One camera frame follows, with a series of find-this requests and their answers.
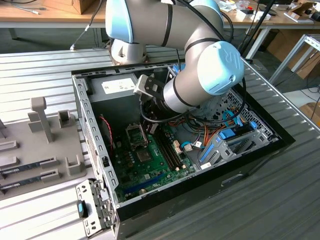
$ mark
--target white label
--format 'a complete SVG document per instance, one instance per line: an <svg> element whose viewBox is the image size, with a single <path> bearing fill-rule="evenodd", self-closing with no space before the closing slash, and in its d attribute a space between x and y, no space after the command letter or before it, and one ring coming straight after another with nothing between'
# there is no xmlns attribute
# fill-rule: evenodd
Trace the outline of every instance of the white label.
<svg viewBox="0 0 320 240"><path fill-rule="evenodd" d="M202 145L202 142L200 142L200 141L197 141L197 142L195 143L195 146L198 147L198 148L200 148L201 145Z"/></svg>
<svg viewBox="0 0 320 240"><path fill-rule="evenodd" d="M12 185L9 185L9 186L4 186L4 187L1 188L1 190L11 189L11 188L18 187L18 186L20 186L20 183L12 184Z"/></svg>
<svg viewBox="0 0 320 240"><path fill-rule="evenodd" d="M201 165L201 169L203 170L203 169L206 169L210 166L211 166L210 162L207 162L206 164Z"/></svg>
<svg viewBox="0 0 320 240"><path fill-rule="evenodd" d="M20 171L20 169L16 168L16 169L12 169L12 170L9 170L9 171L4 171L2 174L10 174L10 173L19 172L19 171Z"/></svg>
<svg viewBox="0 0 320 240"><path fill-rule="evenodd" d="M101 85L105 94L114 94L135 89L135 84L131 78L104 81Z"/></svg>

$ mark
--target metal case frame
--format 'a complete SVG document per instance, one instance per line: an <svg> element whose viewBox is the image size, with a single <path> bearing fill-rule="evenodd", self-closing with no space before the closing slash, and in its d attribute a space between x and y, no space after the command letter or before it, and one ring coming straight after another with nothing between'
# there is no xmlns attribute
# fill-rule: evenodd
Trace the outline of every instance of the metal case frame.
<svg viewBox="0 0 320 240"><path fill-rule="evenodd" d="M147 194L138 201L124 205L114 204L116 197L115 188L118 185L117 177L110 163L109 155L88 99L88 94L91 94L92 90L90 90L86 81L93 78L105 77L108 74L124 74L147 69L165 68L172 64L174 64L174 62L166 62L158 65L147 64L109 67L107 69L87 69L72 73L78 115L88 145L92 167L97 179L102 183L105 181L107 186L110 201L116 214L115 225L112 229L118 239L128 238L199 201L224 191L227 187L253 174L262 167L271 156L282 152L295 141L277 121L247 93L247 105L254 110L270 129L277 133L278 141L271 142L267 146L249 152L224 165L190 177L169 188ZM234 86L233 90L241 96L244 95L244 89L239 84Z"/></svg>

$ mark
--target chip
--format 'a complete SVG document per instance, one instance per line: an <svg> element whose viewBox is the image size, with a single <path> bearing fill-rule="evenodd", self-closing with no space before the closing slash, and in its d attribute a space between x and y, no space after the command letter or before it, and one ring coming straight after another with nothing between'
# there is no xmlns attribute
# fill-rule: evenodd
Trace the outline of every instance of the chip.
<svg viewBox="0 0 320 240"><path fill-rule="evenodd" d="M147 148L136 151L136 155L141 163L151 160L151 155Z"/></svg>

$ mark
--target cardboard box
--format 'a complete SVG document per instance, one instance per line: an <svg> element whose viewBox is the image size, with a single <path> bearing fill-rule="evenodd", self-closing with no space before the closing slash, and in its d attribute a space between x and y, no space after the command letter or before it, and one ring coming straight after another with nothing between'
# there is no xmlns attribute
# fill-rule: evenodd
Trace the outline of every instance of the cardboard box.
<svg viewBox="0 0 320 240"><path fill-rule="evenodd" d="M309 15L305 11L313 7L313 2L307 0L298 0L298 5L288 11L288 15L296 20L309 19Z"/></svg>
<svg viewBox="0 0 320 240"><path fill-rule="evenodd" d="M267 50L274 55L281 62L285 60L290 51L294 48L303 34L320 34L319 29L280 29L279 33L275 36L273 41L269 44ZM297 61L302 57L306 50L310 47L309 44L304 46L294 55L289 62L288 67L291 69ZM309 59L297 72L297 74L305 79L310 73L310 79L320 75L320 53L316 53L311 59Z"/></svg>
<svg viewBox="0 0 320 240"><path fill-rule="evenodd" d="M83 14L95 0L44 0L43 6L62 11Z"/></svg>
<svg viewBox="0 0 320 240"><path fill-rule="evenodd" d="M310 102L301 106L299 109L310 119L312 116L312 113L314 112L315 105L316 105L315 102ZM316 106L316 109L312 118L312 122L314 122L318 127L320 127L320 103L318 103Z"/></svg>

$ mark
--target metal table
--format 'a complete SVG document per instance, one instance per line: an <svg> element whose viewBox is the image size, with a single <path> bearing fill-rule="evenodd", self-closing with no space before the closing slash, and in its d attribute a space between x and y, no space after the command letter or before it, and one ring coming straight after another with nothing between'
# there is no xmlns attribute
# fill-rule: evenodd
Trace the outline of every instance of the metal table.
<svg viewBox="0 0 320 240"><path fill-rule="evenodd" d="M306 62L306 59L314 52L312 55L314 56L317 51L320 52L320 34L304 34L300 40L296 43L296 45L293 47L293 49L289 52L288 56L283 60L283 62L280 64L280 66L277 68L277 70L274 72L274 74L269 79L269 82L273 84L278 77L281 75L281 73L284 71L286 66L289 64L289 62L292 60L292 58L296 55L296 53L305 45L309 44L310 47L307 51L302 55L302 57L296 62L296 64L291 69L292 72L296 72L300 69L301 65Z"/></svg>
<svg viewBox="0 0 320 240"><path fill-rule="evenodd" d="M147 51L152 61L176 58L168 48ZM36 96L46 97L47 115L65 109L77 115L70 71L111 65L102 49L3 54L0 63L0 118L6 124L26 120L29 98ZM320 129L248 64L245 78L247 91L296 142L246 180L131 239L318 239ZM3 239L86 239L74 186L93 172L82 147L84 178L0 201ZM107 231L94 239L113 237Z"/></svg>

